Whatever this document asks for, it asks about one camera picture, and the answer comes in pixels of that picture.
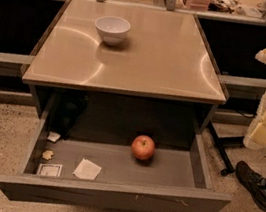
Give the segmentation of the red apple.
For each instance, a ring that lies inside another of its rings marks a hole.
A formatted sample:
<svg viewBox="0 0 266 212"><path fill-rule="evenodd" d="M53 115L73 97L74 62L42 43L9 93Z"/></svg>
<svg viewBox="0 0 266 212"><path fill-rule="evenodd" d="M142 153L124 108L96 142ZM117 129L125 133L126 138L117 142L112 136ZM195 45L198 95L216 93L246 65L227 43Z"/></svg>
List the red apple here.
<svg viewBox="0 0 266 212"><path fill-rule="evenodd" d="M138 160L147 160L152 158L155 153L155 144L151 137L146 135L138 135L131 145L132 153Z"/></svg>

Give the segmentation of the steel top counter cabinet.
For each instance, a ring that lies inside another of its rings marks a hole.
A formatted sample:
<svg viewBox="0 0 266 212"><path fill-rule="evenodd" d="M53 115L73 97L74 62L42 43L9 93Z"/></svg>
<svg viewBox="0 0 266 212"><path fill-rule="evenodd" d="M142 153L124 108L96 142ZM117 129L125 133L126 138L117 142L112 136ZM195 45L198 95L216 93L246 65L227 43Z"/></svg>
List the steel top counter cabinet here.
<svg viewBox="0 0 266 212"><path fill-rule="evenodd" d="M106 45L97 34L95 21L103 16L130 22L120 46ZM95 0L69 1L22 79L215 105L227 99L192 14Z"/></svg>

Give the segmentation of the grey open drawer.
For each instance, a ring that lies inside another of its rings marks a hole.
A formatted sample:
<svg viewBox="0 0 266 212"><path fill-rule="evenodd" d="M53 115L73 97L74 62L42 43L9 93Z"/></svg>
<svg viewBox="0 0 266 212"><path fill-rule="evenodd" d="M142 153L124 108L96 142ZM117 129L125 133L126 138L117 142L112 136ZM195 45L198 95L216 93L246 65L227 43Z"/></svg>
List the grey open drawer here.
<svg viewBox="0 0 266 212"><path fill-rule="evenodd" d="M20 172L0 175L8 199L145 212L218 212L231 201L212 189L202 137L189 115L91 98L80 115L69 116L66 138L51 143L59 101L55 95L47 103ZM138 135L153 140L152 158L133 156ZM54 153L51 160L42 158L46 150ZM97 178L74 176L82 159L101 167ZM37 174L44 163L61 165L61 175Z"/></svg>

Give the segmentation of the black metal stand leg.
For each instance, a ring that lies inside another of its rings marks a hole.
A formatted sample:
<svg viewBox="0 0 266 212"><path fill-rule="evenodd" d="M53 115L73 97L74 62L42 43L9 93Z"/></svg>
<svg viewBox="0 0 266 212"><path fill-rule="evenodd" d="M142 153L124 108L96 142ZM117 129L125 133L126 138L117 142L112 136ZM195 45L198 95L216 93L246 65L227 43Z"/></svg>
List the black metal stand leg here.
<svg viewBox="0 0 266 212"><path fill-rule="evenodd" d="M234 173L235 169L227 154L226 148L243 147L243 136L219 137L218 132L215 130L214 124L212 122L208 123L207 128L210 131L214 143L218 148L219 154L225 164L225 168L220 171L221 176L225 177L226 175Z"/></svg>

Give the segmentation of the dark sneaker shoe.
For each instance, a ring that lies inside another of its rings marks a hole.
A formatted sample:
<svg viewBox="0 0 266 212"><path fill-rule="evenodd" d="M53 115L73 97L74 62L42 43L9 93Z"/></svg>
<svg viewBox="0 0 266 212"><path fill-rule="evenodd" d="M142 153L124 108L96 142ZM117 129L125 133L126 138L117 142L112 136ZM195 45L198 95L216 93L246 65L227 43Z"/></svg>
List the dark sneaker shoe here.
<svg viewBox="0 0 266 212"><path fill-rule="evenodd" d="M248 190L257 206L266 211L266 178L253 171L244 161L237 163L235 174L242 186Z"/></svg>

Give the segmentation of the white ceramic bowl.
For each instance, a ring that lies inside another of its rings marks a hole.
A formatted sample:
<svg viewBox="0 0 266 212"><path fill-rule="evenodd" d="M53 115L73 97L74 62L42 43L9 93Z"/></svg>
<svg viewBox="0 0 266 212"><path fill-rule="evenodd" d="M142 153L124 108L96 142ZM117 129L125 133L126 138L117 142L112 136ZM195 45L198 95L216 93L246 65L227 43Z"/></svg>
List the white ceramic bowl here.
<svg viewBox="0 0 266 212"><path fill-rule="evenodd" d="M105 44L114 46L126 40L130 30L130 22L124 18L103 16L95 21L97 34Z"/></svg>

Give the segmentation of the white paper note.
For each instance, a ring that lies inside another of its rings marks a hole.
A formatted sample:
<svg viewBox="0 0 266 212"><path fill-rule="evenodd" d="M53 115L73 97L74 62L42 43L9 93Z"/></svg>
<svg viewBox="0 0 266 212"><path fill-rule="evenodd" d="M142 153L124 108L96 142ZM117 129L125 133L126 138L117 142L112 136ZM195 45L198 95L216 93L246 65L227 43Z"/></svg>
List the white paper note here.
<svg viewBox="0 0 266 212"><path fill-rule="evenodd" d="M101 172L101 167L88 159L82 159L73 171L74 176L81 180L94 180Z"/></svg>

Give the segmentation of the small white paper scrap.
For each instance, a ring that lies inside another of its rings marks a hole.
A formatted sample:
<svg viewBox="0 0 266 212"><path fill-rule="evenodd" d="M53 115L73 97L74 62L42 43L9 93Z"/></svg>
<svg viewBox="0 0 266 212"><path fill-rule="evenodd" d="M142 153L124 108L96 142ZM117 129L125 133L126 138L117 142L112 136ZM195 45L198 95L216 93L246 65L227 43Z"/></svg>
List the small white paper scrap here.
<svg viewBox="0 0 266 212"><path fill-rule="evenodd" d="M61 135L59 133L50 132L47 139L49 140L49 142L56 143L57 140L60 139L60 137L61 137Z"/></svg>

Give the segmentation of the framed white card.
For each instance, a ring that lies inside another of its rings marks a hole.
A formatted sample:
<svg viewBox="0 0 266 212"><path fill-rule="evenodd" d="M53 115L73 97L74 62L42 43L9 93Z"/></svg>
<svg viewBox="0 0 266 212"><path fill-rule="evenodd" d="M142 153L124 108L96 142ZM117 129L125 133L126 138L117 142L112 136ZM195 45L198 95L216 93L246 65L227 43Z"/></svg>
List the framed white card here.
<svg viewBox="0 0 266 212"><path fill-rule="evenodd" d="M37 174L40 176L58 177L61 175L62 166L59 164L39 164Z"/></svg>

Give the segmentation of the small tan puzzle piece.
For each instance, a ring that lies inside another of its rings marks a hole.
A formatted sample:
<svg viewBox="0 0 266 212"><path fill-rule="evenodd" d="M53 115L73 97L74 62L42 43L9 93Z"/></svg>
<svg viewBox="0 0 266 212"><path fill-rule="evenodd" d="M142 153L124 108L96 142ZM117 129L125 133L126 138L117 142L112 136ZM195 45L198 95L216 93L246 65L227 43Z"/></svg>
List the small tan puzzle piece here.
<svg viewBox="0 0 266 212"><path fill-rule="evenodd" d="M42 158L45 160L51 160L53 157L54 153L51 150L46 150L42 153Z"/></svg>

